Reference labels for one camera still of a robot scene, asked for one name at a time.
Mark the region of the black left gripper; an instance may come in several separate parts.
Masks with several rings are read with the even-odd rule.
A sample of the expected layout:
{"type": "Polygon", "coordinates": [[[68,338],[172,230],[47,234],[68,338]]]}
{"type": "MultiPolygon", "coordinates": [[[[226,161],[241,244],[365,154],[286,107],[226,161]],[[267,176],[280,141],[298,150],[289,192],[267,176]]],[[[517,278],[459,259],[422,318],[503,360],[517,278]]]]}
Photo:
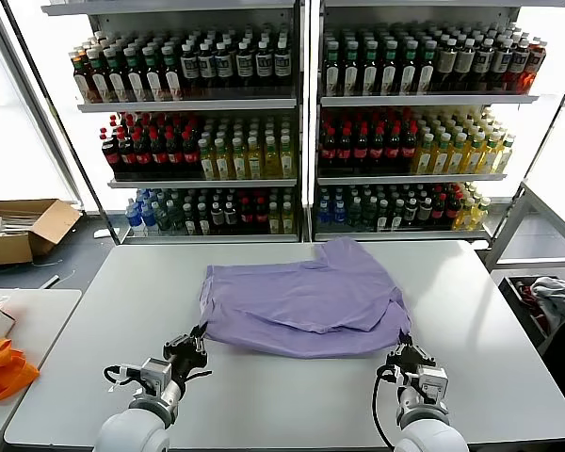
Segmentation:
{"type": "Polygon", "coordinates": [[[179,335],[163,346],[165,360],[171,364],[171,379],[187,382],[206,377],[207,352],[203,337],[206,327],[196,325],[189,333],[179,335]]]}

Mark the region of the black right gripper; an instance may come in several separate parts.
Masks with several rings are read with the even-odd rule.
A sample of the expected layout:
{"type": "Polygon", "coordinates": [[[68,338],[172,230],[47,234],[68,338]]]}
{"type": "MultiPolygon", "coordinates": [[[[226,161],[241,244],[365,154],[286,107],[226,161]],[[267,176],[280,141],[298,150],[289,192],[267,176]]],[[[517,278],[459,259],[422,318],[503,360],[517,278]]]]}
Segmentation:
{"type": "Polygon", "coordinates": [[[436,360],[416,345],[409,334],[400,331],[396,346],[389,351],[385,360],[385,377],[416,375],[423,366],[435,367],[436,360]]]}

